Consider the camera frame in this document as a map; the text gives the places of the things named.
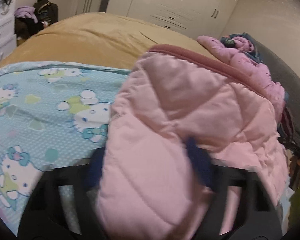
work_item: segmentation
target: white chest of drawers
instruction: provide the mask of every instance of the white chest of drawers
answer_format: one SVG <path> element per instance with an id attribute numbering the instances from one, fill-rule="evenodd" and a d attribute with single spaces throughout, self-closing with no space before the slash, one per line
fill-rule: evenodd
<path id="1" fill-rule="evenodd" d="M 16 1 L 12 0 L 7 6 L 3 0 L 0 0 L 0 62 L 17 47 L 14 34 L 15 4 Z"/>

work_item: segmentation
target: black backpack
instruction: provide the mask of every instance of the black backpack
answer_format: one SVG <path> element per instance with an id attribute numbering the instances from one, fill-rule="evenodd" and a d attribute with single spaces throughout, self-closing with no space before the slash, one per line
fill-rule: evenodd
<path id="1" fill-rule="evenodd" d="M 49 25 L 58 21 L 58 5 L 49 0 L 37 0 L 33 5 L 35 16 L 39 22 L 48 22 Z"/>

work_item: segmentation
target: hello kitty blanket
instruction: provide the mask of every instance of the hello kitty blanket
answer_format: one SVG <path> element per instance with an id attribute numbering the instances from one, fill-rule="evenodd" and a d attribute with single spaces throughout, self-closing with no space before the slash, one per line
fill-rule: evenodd
<path id="1" fill-rule="evenodd" d="M 0 69 L 0 217 L 14 234 L 45 165 L 73 165 L 104 146 L 109 107 L 129 73 L 62 62 Z M 79 233 L 71 188 L 61 193 L 69 227 Z"/>

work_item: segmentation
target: drawer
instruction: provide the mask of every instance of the drawer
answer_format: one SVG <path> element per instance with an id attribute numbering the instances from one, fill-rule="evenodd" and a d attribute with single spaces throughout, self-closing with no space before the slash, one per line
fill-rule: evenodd
<path id="1" fill-rule="evenodd" d="M 10 17 L 7 21 L 2 22 L 0 25 L 0 43 L 7 37 L 14 34 L 14 18 Z"/>
<path id="2" fill-rule="evenodd" d="M 189 22 L 189 19 L 186 19 L 176 13 L 172 13 L 170 11 L 164 10 L 164 9 L 158 9 L 155 12 L 155 17 L 172 22 L 176 25 L 179 25 L 183 28 L 186 28 L 187 23 Z"/>
<path id="3" fill-rule="evenodd" d="M 149 21 L 151 23 L 155 24 L 155 25 L 161 26 L 163 28 L 166 28 L 168 30 L 172 30 L 172 31 L 175 31 L 175 32 L 178 32 L 178 33 L 182 33 L 183 34 L 186 31 L 185 28 L 182 28 L 182 27 L 180 27 L 178 25 L 175 25 L 173 23 L 164 21 L 162 19 L 156 18 L 154 16 L 150 16 L 150 20 Z"/>
<path id="4" fill-rule="evenodd" d="M 182 10 L 181 8 L 176 10 L 165 5 L 158 5 L 155 10 L 155 14 L 161 15 L 163 17 L 172 17 L 176 18 L 176 20 L 185 25 L 188 21 L 193 21 L 198 17 L 198 13 L 194 13 L 192 10 L 187 9 Z"/>
<path id="5" fill-rule="evenodd" d="M 178 25 L 178 26 L 180 26 L 182 28 L 187 29 L 186 25 L 183 25 L 183 24 L 181 24 L 181 23 L 179 23 L 179 22 L 176 21 L 176 18 L 177 18 L 176 16 L 175 17 L 173 17 L 173 16 L 171 16 L 171 17 L 170 16 L 169 17 L 163 17 L 161 15 L 155 14 L 155 15 L 153 15 L 153 17 L 156 17 L 156 18 L 161 19 L 161 20 L 166 21 L 166 22 L 173 23 L 175 25 Z"/>
<path id="6" fill-rule="evenodd" d="M 0 62 L 11 54 L 17 47 L 16 35 L 13 35 L 0 43 Z"/>
<path id="7" fill-rule="evenodd" d="M 11 4 L 8 6 L 3 0 L 0 0 L 0 24 L 3 21 L 14 17 L 14 12 L 16 10 L 16 0 L 12 0 Z"/>

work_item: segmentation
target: bedspread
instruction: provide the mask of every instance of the bedspread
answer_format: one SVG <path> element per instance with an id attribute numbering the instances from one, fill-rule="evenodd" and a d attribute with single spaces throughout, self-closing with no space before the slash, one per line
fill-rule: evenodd
<path id="1" fill-rule="evenodd" d="M 0 69 L 0 217 L 14 234 L 45 165 L 73 165 L 104 146 L 110 105 L 129 72 L 62 62 Z M 80 232 L 72 189 L 61 192 L 70 228 Z"/>
<path id="2" fill-rule="evenodd" d="M 195 40 L 145 21 L 107 13 L 86 13 L 57 22 L 2 60 L 0 67 L 22 61 L 54 60 L 132 69 L 155 44 L 180 46 L 216 59 Z"/>

